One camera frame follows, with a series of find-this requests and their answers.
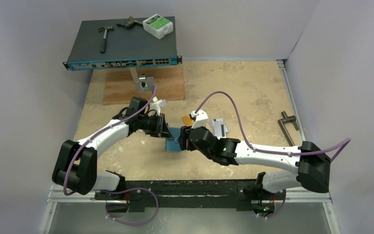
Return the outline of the blue leather card holder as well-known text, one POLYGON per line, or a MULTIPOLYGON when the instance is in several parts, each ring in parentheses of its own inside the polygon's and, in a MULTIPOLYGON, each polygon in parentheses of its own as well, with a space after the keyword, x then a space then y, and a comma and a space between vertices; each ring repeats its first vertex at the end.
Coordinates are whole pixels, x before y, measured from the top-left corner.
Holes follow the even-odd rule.
POLYGON ((177 127, 170 127, 169 128, 170 133, 172 134, 172 139, 166 139, 165 141, 165 151, 167 152, 174 152, 174 153, 180 153, 181 148, 180 144, 178 142, 178 138, 180 137, 181 130, 177 127))

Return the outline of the orange credit card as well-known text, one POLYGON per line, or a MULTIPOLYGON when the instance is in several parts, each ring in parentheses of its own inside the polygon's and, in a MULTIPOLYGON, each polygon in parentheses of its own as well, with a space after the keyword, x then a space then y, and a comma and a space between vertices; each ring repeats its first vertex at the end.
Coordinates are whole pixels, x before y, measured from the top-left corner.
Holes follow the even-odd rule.
POLYGON ((186 115, 182 117, 182 122, 185 126, 191 127, 194 124, 194 119, 190 115, 186 115))

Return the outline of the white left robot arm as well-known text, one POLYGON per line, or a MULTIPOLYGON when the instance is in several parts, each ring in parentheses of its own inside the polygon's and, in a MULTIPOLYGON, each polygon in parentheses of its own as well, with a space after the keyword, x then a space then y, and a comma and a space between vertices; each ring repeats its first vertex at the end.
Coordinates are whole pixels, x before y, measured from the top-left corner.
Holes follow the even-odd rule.
POLYGON ((97 161, 114 144, 138 130, 151 137, 172 139, 165 115, 161 113, 166 103, 157 97, 150 100, 133 97, 129 106, 121 109, 100 130, 78 141, 63 142, 52 182, 63 186, 65 195, 104 190, 113 199, 121 199, 126 192, 126 186, 121 183, 125 178, 111 171, 98 172, 97 161))

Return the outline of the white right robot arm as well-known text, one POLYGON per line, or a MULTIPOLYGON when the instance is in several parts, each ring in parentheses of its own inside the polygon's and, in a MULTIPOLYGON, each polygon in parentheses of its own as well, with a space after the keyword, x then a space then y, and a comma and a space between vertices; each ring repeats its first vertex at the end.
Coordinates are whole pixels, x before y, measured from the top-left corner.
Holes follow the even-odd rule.
POLYGON ((243 140, 217 138, 205 127, 181 127, 178 137, 182 151, 199 151, 207 159, 223 166, 261 165, 278 168, 275 173, 260 174, 254 192, 259 198, 288 188, 303 187, 315 193, 329 192, 331 159, 312 142, 301 146, 275 147, 243 140))

